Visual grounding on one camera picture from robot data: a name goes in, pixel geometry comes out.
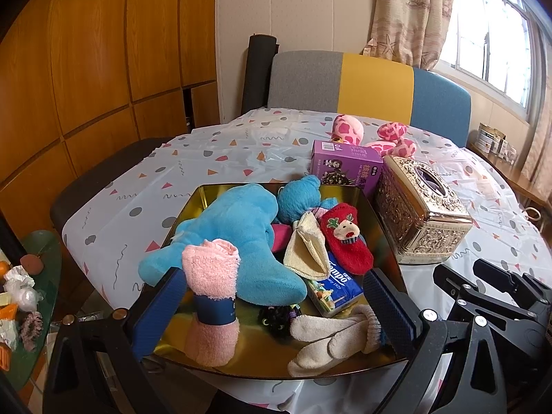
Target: blue plush toy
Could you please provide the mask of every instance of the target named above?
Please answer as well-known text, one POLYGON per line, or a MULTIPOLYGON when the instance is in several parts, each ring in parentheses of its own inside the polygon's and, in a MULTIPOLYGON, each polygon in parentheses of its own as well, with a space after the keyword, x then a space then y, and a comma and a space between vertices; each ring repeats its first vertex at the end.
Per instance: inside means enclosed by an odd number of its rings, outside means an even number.
POLYGON ((320 179, 309 174, 283 186, 278 192, 278 216, 275 221, 291 225, 299 221, 310 208, 323 207, 327 210, 337 205, 335 197, 320 201, 320 179))
POLYGON ((274 243, 270 223, 277 211, 276 198, 262 186, 231 188, 199 217, 181 222, 170 246, 150 252, 140 262, 138 273, 154 286, 170 267, 182 266, 187 245, 222 238, 236 246, 241 257, 236 285, 239 298, 264 306, 298 304, 306 297, 305 283, 270 251, 274 243))

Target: red sock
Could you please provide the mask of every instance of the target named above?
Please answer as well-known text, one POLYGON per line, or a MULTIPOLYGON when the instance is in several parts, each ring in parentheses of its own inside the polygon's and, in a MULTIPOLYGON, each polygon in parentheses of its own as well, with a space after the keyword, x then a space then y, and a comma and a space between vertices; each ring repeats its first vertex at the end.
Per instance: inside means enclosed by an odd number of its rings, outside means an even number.
POLYGON ((374 257, 360 239, 357 223, 357 209, 341 203, 324 213, 320 229, 339 266, 351 274, 362 275, 372 269, 374 257))

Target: blue gripper pad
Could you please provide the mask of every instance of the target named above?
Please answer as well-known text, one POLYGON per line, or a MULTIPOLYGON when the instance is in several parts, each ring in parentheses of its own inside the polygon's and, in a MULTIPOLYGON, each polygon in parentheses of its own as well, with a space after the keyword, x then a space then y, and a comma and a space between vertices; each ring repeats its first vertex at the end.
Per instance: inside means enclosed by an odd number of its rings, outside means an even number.
POLYGON ((364 297, 374 310, 387 341, 393 346, 399 356, 411 358, 415 353, 414 340, 421 334, 420 312, 410 298, 399 291, 379 269, 372 269, 364 275, 364 297), (411 303, 410 316, 405 313, 399 300, 411 303))
POLYGON ((159 283, 149 292, 143 292, 129 309, 128 336, 132 341, 132 353, 138 361, 153 353, 185 292, 184 271, 170 268, 159 283))

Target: white knitted glove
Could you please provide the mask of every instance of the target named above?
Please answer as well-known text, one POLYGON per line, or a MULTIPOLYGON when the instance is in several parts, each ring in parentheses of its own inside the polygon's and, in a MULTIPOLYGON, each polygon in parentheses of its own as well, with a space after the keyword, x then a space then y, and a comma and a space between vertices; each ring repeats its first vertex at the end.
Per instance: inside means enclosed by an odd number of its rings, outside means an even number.
POLYGON ((382 326, 369 305, 357 304, 346 319, 298 316, 290 332, 295 339, 311 342, 288 364, 291 376, 307 377, 319 375, 357 352, 379 348, 382 326))

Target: tablecloth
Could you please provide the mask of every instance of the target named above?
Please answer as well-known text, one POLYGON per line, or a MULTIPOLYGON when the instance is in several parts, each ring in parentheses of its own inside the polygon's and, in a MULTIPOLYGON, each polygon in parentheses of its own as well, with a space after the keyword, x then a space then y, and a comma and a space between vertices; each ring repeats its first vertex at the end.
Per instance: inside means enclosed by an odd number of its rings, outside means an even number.
MULTIPOLYGON (((285 182, 302 177, 307 174, 313 141, 329 138, 336 115, 258 109, 227 125, 195 129, 176 137, 107 185, 74 214, 63 228, 63 241, 111 307, 130 307, 144 284, 137 264, 145 254, 159 248, 198 186, 285 182)), ((376 130, 384 121, 362 118, 362 122, 363 144, 376 140, 376 130)), ((414 157, 443 177, 474 219, 473 228, 446 264, 476 283, 482 293, 509 303, 513 302, 511 297, 475 277, 472 266, 476 259, 484 258, 503 269, 529 273, 552 283, 550 251, 537 229, 525 219, 503 178, 476 155, 446 138, 414 127, 406 136, 417 145, 414 157)), ((433 284, 433 268, 401 265, 408 293, 418 307, 435 309, 446 318, 453 299, 433 284)), ((331 381, 245 383, 200 374, 237 398, 276 410, 343 412, 341 409, 347 406, 347 412, 370 412, 395 381, 400 366, 331 381)), ((437 391, 442 376, 443 366, 428 393, 437 391)))

